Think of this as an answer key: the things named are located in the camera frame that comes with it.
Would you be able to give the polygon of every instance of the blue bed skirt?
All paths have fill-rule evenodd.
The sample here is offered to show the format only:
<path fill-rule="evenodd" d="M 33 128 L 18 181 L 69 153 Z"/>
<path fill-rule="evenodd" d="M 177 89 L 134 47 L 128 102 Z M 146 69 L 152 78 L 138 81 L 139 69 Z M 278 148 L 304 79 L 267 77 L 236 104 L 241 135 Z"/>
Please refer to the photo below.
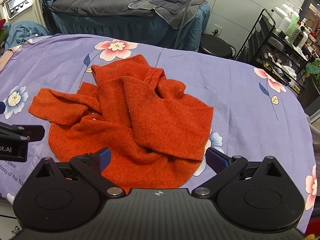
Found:
<path fill-rule="evenodd" d="M 78 16 L 52 12 L 63 34 L 95 34 L 124 41 L 144 43 L 172 49 L 178 30 L 171 28 L 160 16 Z M 207 27 L 210 5 L 202 5 L 196 16 L 182 29 L 177 49 L 197 51 L 201 33 Z"/>

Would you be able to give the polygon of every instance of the display screen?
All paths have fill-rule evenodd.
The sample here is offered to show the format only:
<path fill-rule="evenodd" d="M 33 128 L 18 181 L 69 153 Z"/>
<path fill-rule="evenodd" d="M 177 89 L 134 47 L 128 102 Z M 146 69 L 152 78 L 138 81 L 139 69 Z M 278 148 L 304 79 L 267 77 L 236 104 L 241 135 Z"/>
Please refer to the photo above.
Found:
<path fill-rule="evenodd" d="M 19 4 L 23 3 L 25 0 L 11 0 L 9 2 L 9 7 L 10 9 L 15 8 L 16 6 L 18 6 Z"/>

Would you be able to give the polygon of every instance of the knit fabric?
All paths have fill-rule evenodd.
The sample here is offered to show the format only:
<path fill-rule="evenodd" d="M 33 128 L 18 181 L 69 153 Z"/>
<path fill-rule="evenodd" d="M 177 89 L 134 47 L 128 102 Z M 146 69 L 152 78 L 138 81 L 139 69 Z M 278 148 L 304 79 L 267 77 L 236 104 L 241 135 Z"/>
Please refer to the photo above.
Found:
<path fill-rule="evenodd" d="M 91 69 L 97 86 L 83 82 L 77 94 L 41 89 L 33 99 L 29 112 L 52 122 L 52 152 L 67 162 L 109 147 L 102 175 L 126 192 L 184 184 L 203 159 L 213 107 L 142 55 Z"/>

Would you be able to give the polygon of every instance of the gray blanket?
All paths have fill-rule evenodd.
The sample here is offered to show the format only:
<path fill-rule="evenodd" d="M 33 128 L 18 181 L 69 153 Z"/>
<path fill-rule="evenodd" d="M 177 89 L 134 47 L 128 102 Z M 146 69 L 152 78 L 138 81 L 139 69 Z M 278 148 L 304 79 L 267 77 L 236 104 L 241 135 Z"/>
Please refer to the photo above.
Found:
<path fill-rule="evenodd" d="M 137 0 L 129 4 L 129 8 L 154 10 L 172 28 L 178 29 L 182 20 L 186 1 L 187 0 Z M 207 1 L 190 1 L 184 24 L 188 23 L 196 15 L 198 8 L 204 3 L 207 3 Z"/>
<path fill-rule="evenodd" d="M 51 11 L 83 16 L 137 15 L 154 16 L 151 10 L 129 9 L 136 0 L 56 0 Z"/>

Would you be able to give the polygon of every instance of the black stool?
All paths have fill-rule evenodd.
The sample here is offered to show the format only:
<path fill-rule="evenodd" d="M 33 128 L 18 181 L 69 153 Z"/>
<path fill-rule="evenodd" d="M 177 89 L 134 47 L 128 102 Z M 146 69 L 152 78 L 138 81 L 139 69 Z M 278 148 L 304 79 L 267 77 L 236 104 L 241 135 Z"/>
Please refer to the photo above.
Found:
<path fill-rule="evenodd" d="M 224 40 L 211 34 L 201 35 L 199 52 L 227 59 L 233 57 L 231 46 Z"/>

